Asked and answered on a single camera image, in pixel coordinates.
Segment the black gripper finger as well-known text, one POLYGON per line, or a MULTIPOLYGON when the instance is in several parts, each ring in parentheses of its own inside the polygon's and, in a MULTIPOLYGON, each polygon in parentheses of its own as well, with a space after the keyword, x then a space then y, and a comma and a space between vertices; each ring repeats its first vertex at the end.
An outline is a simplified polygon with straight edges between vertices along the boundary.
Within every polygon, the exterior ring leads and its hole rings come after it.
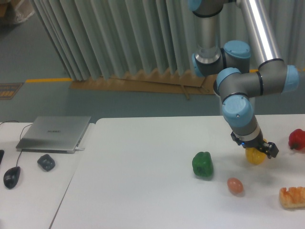
POLYGON ((277 154, 279 152, 276 144, 273 143, 273 142, 263 142, 263 143, 260 143, 256 147, 256 149, 259 152, 264 153, 269 159, 276 158, 277 154))

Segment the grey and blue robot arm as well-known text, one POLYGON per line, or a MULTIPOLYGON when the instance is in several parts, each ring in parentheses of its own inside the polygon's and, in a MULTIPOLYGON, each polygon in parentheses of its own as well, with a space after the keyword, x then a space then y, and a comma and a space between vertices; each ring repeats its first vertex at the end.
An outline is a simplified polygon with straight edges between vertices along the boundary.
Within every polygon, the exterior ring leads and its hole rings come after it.
POLYGON ((231 137, 244 148, 255 148, 276 157, 277 146, 263 139, 250 98, 297 89, 299 73, 285 64, 270 19, 260 0, 238 0, 250 43, 229 41, 218 46, 217 26, 224 0, 191 0, 198 44, 192 55, 198 76, 216 74, 213 88, 222 101, 222 114, 232 129, 231 137))

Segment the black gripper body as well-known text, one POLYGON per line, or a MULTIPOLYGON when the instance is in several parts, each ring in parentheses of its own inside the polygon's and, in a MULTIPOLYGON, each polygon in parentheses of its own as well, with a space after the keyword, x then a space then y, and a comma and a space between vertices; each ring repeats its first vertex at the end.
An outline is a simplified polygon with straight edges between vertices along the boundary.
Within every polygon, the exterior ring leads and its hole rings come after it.
POLYGON ((250 140, 243 140, 244 136, 237 136, 234 132, 231 132, 231 138, 239 146, 243 148, 261 148, 264 146, 264 139, 262 131, 256 134, 254 137, 250 137, 250 140))

